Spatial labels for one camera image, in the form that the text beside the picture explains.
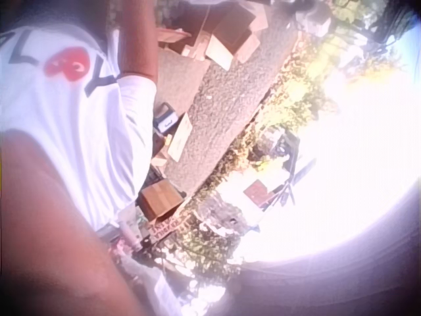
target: pavement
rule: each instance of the pavement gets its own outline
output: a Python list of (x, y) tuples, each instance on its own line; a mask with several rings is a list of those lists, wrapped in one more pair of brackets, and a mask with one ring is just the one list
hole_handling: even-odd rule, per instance
[[(297, 40), (294, 27), (287, 27), (292, 16), (282, 4), (267, 7), (266, 13), (269, 28), (259, 34), (261, 45), (251, 58), (245, 64), (234, 61), (230, 71), (225, 71), (212, 62), (192, 105), (189, 107), (189, 102), (185, 99), (183, 105), (176, 106), (189, 108), (188, 115), (193, 131), (180, 161), (168, 161), (164, 173), (175, 186), (188, 195), (197, 191), (235, 137), (251, 120)], [(169, 66), (165, 73), (171, 72), (172, 69), (172, 66)], [(185, 82), (182, 87), (178, 82), (179, 78), (174, 74), (172, 76), (174, 85), (177, 85), (171, 92), (174, 95), (169, 95), (168, 92), (165, 94), (167, 98), (178, 100), (184, 98), (186, 91), (189, 90), (189, 95), (194, 92), (200, 77), (196, 76), (194, 82)]]

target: cardboard box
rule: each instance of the cardboard box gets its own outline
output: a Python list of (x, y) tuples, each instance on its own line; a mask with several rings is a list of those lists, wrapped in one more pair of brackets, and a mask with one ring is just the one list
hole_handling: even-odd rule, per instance
[(231, 68), (234, 59), (232, 53), (215, 35), (210, 37), (209, 45), (206, 48), (206, 56), (227, 71)]
[(139, 194), (139, 206), (148, 221), (165, 220), (183, 203), (183, 197), (168, 179), (144, 188)]
[(234, 57), (242, 64), (249, 60), (250, 56), (260, 46), (260, 41), (256, 34), (252, 34), (249, 30), (244, 34), (241, 45), (236, 49)]
[(171, 30), (169, 28), (157, 28), (158, 41), (164, 43), (176, 43), (185, 38), (190, 38), (191, 34), (183, 30)]
[(260, 43), (256, 37), (248, 39), (246, 36), (250, 25), (253, 25), (253, 29), (261, 29), (264, 28), (264, 21), (267, 21), (264, 8), (254, 5), (250, 4), (251, 9), (229, 1), (212, 6), (187, 5), (180, 19), (180, 27), (191, 37), (168, 47), (182, 56), (200, 61), (206, 56), (229, 70), (234, 55), (244, 43), (247, 45), (239, 54), (242, 61), (247, 60), (257, 48), (257, 43)]
[(250, 31), (258, 32), (269, 27), (264, 5), (248, 1), (241, 3), (241, 5), (243, 5), (243, 7), (245, 7), (248, 11), (256, 16), (252, 23), (249, 25)]
[(256, 16), (239, 3), (232, 5), (225, 17), (218, 23), (212, 34), (228, 49), (237, 46)]
[(168, 148), (168, 154), (173, 160), (178, 162), (180, 157), (182, 156), (184, 146), (187, 143), (187, 140), (193, 130), (193, 126), (190, 123), (189, 116), (187, 113), (183, 115), (178, 127), (177, 131), (172, 138), (170, 147)]

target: open cardboard box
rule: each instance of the open cardboard box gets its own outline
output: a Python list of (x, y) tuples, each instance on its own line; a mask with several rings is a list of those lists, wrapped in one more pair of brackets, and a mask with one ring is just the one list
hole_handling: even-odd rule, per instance
[(182, 56), (212, 59), (229, 70), (234, 58), (241, 63), (260, 45), (254, 32), (268, 27), (263, 5), (225, 2), (218, 5), (187, 5), (180, 27), (191, 37), (170, 44)]

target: brown cardboard box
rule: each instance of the brown cardboard box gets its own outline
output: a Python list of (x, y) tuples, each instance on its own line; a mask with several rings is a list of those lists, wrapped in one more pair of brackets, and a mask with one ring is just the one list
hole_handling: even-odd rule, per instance
[(229, 49), (237, 45), (254, 19), (256, 19), (256, 16), (253, 13), (239, 3), (235, 3), (216, 26), (212, 34)]
[(234, 57), (242, 64), (249, 60), (250, 56), (259, 47), (260, 41), (256, 34), (247, 31), (241, 45), (236, 49)]
[(250, 31), (257, 32), (269, 27), (264, 5), (248, 1), (242, 3), (242, 5), (256, 16), (256, 18), (249, 25)]
[(183, 202), (183, 197), (168, 179), (161, 180), (140, 191), (139, 206), (148, 221), (165, 218)]
[(206, 48), (206, 56), (227, 71), (231, 68), (234, 59), (232, 53), (215, 35), (210, 37), (209, 45)]
[[(237, 50), (246, 43), (248, 27), (254, 23), (253, 28), (263, 28), (262, 11), (264, 13), (262, 8), (246, 9), (239, 3), (232, 2), (212, 6), (187, 5), (180, 19), (180, 27), (190, 33), (191, 37), (168, 47), (182, 56), (198, 60), (203, 60), (206, 56), (223, 69), (229, 70)], [(250, 46), (256, 47), (256, 39), (253, 37), (247, 41), (247, 51), (251, 50)], [(248, 58), (244, 56), (251, 53), (241, 52), (240, 59), (244, 61)]]
[(191, 37), (191, 34), (182, 30), (171, 30), (169, 28), (157, 28), (158, 41), (164, 43), (176, 43), (185, 38)]

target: black letter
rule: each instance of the black letter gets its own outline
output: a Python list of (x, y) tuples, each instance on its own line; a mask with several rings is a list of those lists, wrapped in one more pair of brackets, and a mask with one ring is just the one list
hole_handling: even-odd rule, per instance
[(14, 32), (6, 33), (3, 35), (0, 35), (0, 47), (5, 45), (7, 41), (9, 41), (13, 36), (15, 35)]
[(102, 58), (100, 58), (100, 56), (97, 56), (97, 59), (95, 61), (95, 68), (93, 69), (92, 80), (89, 81), (89, 83), (85, 87), (85, 93), (87, 97), (89, 97), (97, 87), (103, 87), (117, 83), (117, 80), (116, 78), (114, 78), (114, 76), (107, 76), (102, 78), (99, 77), (99, 73), (101, 71), (103, 63), (104, 61), (102, 60)]
[(28, 40), (29, 35), (31, 34), (31, 31), (25, 30), (20, 35), (18, 42), (16, 43), (16, 46), (13, 49), (11, 59), (9, 60), (9, 64), (21, 64), (21, 63), (28, 63), (34, 66), (38, 66), (39, 61), (37, 61), (35, 58), (31, 56), (23, 56), (21, 55), (22, 50), (25, 46), (26, 41)]

